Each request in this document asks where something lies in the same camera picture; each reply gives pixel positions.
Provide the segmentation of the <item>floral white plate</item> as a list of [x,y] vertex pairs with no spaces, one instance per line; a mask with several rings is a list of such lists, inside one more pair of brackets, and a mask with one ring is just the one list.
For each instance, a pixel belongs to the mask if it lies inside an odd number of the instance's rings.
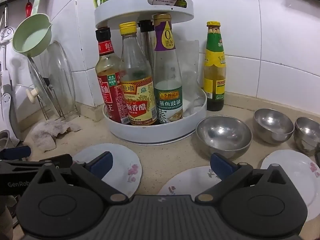
[[112,154],[112,167],[101,179],[121,193],[131,198],[137,191],[142,177],[142,166],[135,152],[119,144],[97,144],[77,153],[73,160],[89,163],[104,152]]
[[262,162],[261,168],[279,164],[289,176],[308,208],[307,221],[319,215],[319,166],[308,156],[294,150],[276,150]]
[[200,166],[185,170],[172,177],[158,192],[158,195],[191,195],[198,194],[218,184],[221,179],[210,166]]

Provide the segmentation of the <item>large steel bowl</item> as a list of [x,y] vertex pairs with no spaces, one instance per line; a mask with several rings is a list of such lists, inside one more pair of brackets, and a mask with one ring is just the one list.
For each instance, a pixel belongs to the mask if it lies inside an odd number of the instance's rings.
[[206,156],[218,153],[227,159],[244,155],[252,142],[251,129],[241,120],[226,116],[209,116],[201,120],[195,134],[199,150]]

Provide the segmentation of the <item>dirty white rag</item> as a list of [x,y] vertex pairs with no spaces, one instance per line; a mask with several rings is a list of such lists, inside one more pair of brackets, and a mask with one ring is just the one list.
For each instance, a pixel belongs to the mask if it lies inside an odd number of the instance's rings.
[[67,132],[77,132],[81,127],[72,122],[60,120],[47,120],[38,123],[31,131],[31,138],[36,147],[43,152],[56,148],[56,138],[60,134]]

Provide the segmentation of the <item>glass pot lid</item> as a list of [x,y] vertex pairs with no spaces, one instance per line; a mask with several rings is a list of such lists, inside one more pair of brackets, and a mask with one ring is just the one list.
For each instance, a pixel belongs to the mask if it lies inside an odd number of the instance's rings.
[[40,81],[42,81],[44,77],[47,77],[50,79],[63,78],[69,81],[71,80],[73,81],[72,72],[71,72],[69,62],[67,60],[67,56],[65,54],[63,47],[59,42],[53,41],[46,48],[43,54],[44,54],[44,63],[43,63],[42,70],[39,70],[36,63],[31,57],[28,58],[29,73],[30,73],[30,77],[34,87],[28,88],[26,90],[26,94],[31,103],[35,103],[35,102],[39,103],[39,100],[37,98],[37,91],[35,90],[35,87],[39,85]]

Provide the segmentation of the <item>yellow label vinegar bottle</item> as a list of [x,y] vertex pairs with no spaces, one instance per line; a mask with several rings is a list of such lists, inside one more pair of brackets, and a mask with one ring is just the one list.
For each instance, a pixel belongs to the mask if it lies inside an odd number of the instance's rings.
[[134,126],[157,121],[152,69],[137,40],[136,22],[121,23],[122,54],[120,80],[129,119]]

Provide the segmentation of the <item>green yellow oyster sauce bottle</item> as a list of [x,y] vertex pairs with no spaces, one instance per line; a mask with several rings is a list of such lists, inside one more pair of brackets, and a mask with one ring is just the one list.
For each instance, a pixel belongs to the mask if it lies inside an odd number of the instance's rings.
[[208,21],[206,51],[203,65],[203,90],[207,96],[207,109],[220,111],[224,106],[226,61],[220,22]]

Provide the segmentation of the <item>red label soy sauce bottle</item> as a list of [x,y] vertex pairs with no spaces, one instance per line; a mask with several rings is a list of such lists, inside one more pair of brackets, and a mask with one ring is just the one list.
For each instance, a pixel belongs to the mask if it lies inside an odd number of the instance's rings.
[[129,124],[129,114],[119,74],[121,60],[114,53],[111,31],[108,27],[103,27],[97,29],[95,35],[99,50],[95,71],[105,104],[105,112],[109,119],[120,124]]

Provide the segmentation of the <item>purple label fish sauce bottle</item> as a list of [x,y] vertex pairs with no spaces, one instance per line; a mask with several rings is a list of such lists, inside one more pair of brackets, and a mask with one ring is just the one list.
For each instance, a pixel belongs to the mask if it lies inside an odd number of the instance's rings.
[[170,14],[156,14],[153,23],[156,34],[153,79],[157,116],[161,124],[166,124],[182,118],[182,76]]

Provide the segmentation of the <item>black cap slim bottle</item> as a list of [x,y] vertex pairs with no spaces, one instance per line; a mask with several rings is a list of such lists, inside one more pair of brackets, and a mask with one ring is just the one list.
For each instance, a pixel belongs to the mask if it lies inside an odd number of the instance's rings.
[[140,28],[140,44],[146,59],[150,66],[153,67],[154,62],[154,45],[155,45],[155,30],[151,20],[142,20],[138,22]]

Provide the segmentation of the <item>white two-tier rotating rack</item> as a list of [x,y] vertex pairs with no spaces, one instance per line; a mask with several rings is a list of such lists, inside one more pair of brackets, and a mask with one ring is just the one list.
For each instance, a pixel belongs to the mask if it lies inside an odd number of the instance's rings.
[[[173,23],[187,22],[194,18],[194,9],[192,0],[185,1],[186,7],[177,7],[151,4],[149,0],[109,0],[95,9],[95,26],[118,30],[121,23],[149,20],[161,12],[169,13]],[[188,103],[186,116],[178,121],[152,126],[123,125],[111,120],[104,107],[102,112],[107,127],[114,136],[137,145],[161,145],[184,139],[195,132],[207,113],[207,97],[199,83],[194,82],[191,89],[197,98]]]

